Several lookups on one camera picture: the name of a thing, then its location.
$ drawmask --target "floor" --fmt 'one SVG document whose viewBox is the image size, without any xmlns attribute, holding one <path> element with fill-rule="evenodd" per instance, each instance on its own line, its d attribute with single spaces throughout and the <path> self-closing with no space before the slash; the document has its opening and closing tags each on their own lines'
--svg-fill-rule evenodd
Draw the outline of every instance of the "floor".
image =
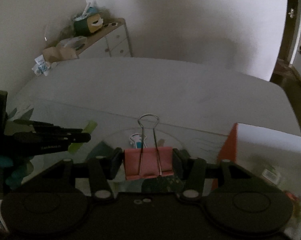
<svg viewBox="0 0 301 240">
<path fill-rule="evenodd" d="M 283 61 L 276 63 L 270 81 L 279 85 L 285 91 L 301 129 L 301 82 Z"/>
</svg>

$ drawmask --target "white box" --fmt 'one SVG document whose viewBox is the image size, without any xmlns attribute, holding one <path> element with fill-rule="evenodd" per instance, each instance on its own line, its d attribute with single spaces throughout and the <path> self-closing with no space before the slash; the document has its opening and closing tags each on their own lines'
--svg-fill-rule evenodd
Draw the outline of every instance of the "white box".
<svg viewBox="0 0 301 240">
<path fill-rule="evenodd" d="M 275 167 L 285 177 L 285 190 L 301 198 L 301 137 L 288 133 L 237 123 L 225 141 L 217 162 L 228 159 L 252 171 L 257 163 Z M 285 231 L 301 239 L 301 222 Z"/>
</svg>

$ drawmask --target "cardboard box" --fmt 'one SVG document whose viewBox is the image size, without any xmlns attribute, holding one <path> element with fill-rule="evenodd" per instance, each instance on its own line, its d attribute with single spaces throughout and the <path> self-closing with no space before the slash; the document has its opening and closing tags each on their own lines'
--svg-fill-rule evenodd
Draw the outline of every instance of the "cardboard box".
<svg viewBox="0 0 301 240">
<path fill-rule="evenodd" d="M 50 47 L 43 50 L 45 61 L 54 63 L 63 60 L 77 59 L 76 51 L 73 48 Z"/>
<path fill-rule="evenodd" d="M 283 178 L 279 188 L 301 198 L 300 136 L 236 123 L 220 150 L 217 163 L 223 159 L 231 160 L 249 171 L 261 163 L 267 163 L 279 171 Z M 291 239 L 301 239 L 301 220 L 294 225 L 293 228 L 289 223 L 285 232 Z"/>
</svg>

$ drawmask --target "plastic bag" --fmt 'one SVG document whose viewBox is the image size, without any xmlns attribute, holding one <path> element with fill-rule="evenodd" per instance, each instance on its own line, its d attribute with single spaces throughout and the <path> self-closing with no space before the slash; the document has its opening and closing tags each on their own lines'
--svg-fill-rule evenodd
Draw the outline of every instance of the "plastic bag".
<svg viewBox="0 0 301 240">
<path fill-rule="evenodd" d="M 72 49 L 78 49 L 81 46 L 85 45 L 85 43 L 87 42 L 87 38 L 84 36 L 78 36 L 78 37 L 74 37 L 74 38 L 69 38 L 69 39 L 65 39 L 60 41 L 57 44 L 57 48 L 59 47 L 64 47 L 64 48 L 72 48 Z"/>
</svg>

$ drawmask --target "pink binder clip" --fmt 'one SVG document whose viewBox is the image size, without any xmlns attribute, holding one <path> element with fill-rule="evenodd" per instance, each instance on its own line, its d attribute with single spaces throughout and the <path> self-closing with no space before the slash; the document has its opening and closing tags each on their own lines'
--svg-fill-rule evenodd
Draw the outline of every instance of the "pink binder clip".
<svg viewBox="0 0 301 240">
<path fill-rule="evenodd" d="M 144 149 L 144 126 L 140 120 L 145 116 L 153 116 L 157 119 L 153 127 L 155 148 Z M 174 174 L 172 147 L 157 147 L 155 127 L 159 121 L 158 116 L 154 114 L 144 114 L 138 119 L 138 123 L 142 128 L 141 149 L 128 149 L 124 151 L 124 166 L 127 180 L 150 179 Z"/>
</svg>

